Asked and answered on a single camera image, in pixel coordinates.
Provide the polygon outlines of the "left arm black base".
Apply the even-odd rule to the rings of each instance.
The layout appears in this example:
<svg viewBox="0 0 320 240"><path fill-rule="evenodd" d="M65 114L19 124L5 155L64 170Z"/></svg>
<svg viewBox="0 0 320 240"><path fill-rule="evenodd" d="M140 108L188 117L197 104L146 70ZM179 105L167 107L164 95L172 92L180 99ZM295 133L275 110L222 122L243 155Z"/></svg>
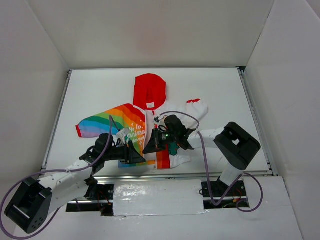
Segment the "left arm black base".
<svg viewBox="0 0 320 240"><path fill-rule="evenodd" d="M99 212L103 217L112 217L114 187L114 184L98 184L90 187L84 195L84 198L89 201L85 203L85 211Z"/></svg>

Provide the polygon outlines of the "rainbow hooded kids jacket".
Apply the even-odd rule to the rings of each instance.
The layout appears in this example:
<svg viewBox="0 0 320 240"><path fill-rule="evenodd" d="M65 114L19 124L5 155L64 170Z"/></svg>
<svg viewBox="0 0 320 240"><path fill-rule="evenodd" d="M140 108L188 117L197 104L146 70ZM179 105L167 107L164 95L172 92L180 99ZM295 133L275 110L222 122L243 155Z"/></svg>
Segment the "rainbow hooded kids jacket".
<svg viewBox="0 0 320 240"><path fill-rule="evenodd" d="M135 78L133 102L119 105L83 119L75 128L80 138L96 138L128 128L125 140L132 141L141 154L156 127L154 118L166 118L165 113L176 115L188 129L193 129L209 112L208 105L199 98L177 105L167 100L166 82L158 75L147 73Z"/></svg>

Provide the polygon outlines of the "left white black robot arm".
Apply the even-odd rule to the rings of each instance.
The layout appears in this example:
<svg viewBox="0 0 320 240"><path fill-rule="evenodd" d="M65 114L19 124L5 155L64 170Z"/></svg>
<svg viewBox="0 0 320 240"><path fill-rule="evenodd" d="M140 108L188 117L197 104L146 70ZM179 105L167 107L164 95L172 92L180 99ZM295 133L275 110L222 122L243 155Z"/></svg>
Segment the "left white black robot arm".
<svg viewBox="0 0 320 240"><path fill-rule="evenodd" d="M132 141L115 145L113 136L103 133L95 144L72 165L40 179L32 176L24 179L4 210L4 214L27 234L38 230L48 215L68 202L85 197L88 200L98 194L98 182L94 175L107 161L125 164L145 163Z"/></svg>

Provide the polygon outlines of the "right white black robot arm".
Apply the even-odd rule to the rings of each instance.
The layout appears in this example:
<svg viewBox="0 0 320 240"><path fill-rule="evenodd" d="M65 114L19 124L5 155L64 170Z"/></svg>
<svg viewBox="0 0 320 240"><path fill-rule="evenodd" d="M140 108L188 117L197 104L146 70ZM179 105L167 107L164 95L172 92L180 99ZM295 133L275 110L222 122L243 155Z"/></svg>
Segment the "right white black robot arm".
<svg viewBox="0 0 320 240"><path fill-rule="evenodd" d="M173 112L163 118L155 117L155 127L143 149L144 154L163 152L173 144L179 149L191 151L215 148L220 150L228 164L218 178L218 192L223 196L235 190L234 181L247 169L256 154L260 143L235 122L217 129L198 130L186 127Z"/></svg>

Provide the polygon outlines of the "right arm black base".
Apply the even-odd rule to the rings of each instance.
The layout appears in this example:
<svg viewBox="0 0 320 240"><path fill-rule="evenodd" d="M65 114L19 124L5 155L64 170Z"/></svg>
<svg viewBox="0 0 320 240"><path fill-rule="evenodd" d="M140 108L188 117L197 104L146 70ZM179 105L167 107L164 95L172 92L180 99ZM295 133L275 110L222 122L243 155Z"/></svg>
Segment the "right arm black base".
<svg viewBox="0 0 320 240"><path fill-rule="evenodd" d="M215 201L218 201L225 191L227 190L228 186L225 186L221 182L211 181L211 191ZM204 198L211 198L209 193L208 183L206 181L201 182L201 190L199 194L202 195ZM246 188L244 182L242 180L238 180L231 190L225 195L225 200L233 200L233 199L242 199L247 197Z"/></svg>

